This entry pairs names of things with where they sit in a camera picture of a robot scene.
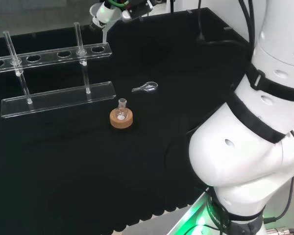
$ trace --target acrylic test tube rack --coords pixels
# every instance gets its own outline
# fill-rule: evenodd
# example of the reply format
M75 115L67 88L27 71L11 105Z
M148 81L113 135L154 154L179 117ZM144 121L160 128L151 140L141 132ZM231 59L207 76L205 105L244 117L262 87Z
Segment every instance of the acrylic test tube rack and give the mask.
M0 57L0 72L15 71L23 96L3 99L1 117L9 118L46 110L58 109L116 97L112 82L89 84L87 60L108 57L112 54L109 44L83 45L79 23L74 23L77 46L61 49L16 54L8 31L3 32L10 56ZM30 94L24 77L24 69L79 61L84 86Z

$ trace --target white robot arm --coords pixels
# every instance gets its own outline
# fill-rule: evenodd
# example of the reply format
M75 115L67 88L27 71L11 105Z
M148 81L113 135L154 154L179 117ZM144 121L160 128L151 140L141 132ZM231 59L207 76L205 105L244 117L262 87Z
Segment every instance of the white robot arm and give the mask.
M294 176L294 0L267 0L252 64L189 149L195 173L241 223Z
M155 4L155 0L103 0L90 27L94 31L103 30L115 14L120 15L118 19L129 22L152 11Z

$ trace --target black tablecloth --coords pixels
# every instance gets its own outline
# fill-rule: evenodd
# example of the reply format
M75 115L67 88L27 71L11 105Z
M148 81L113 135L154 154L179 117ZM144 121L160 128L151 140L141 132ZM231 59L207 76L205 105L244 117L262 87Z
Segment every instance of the black tablecloth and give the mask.
M246 43L226 26L202 10L207 41ZM241 80L247 50L199 45L197 33L196 11L118 22L108 34L113 55L88 62L90 83L112 81L117 98L0 117L0 235L111 234L198 198L206 186L190 166L186 133ZM84 44L101 40L88 26L82 37ZM12 40L17 53L76 45L73 28ZM78 62L24 75L31 93L83 85ZM157 92L131 93L147 81L158 83ZM19 95L14 73L1 73L0 101ZM126 98L134 114L126 131L109 123L118 98Z

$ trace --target small glass flask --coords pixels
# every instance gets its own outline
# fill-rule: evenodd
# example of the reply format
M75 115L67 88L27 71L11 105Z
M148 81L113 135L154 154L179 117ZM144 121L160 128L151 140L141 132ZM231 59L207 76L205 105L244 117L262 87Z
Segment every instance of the small glass flask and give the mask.
M118 120L125 120L128 117L128 110L126 108L126 99L119 99L119 106L118 108L115 110L115 117Z

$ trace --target acrylic base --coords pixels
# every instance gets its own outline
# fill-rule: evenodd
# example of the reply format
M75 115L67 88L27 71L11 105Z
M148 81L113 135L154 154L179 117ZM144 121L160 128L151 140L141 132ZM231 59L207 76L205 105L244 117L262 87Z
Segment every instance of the acrylic base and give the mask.
M30 97L32 104L28 104L25 96L3 99L1 102L1 117L10 118L105 99L113 99L116 97L116 93L112 82L103 82L90 85L90 94L86 93L85 86L81 86L32 94Z

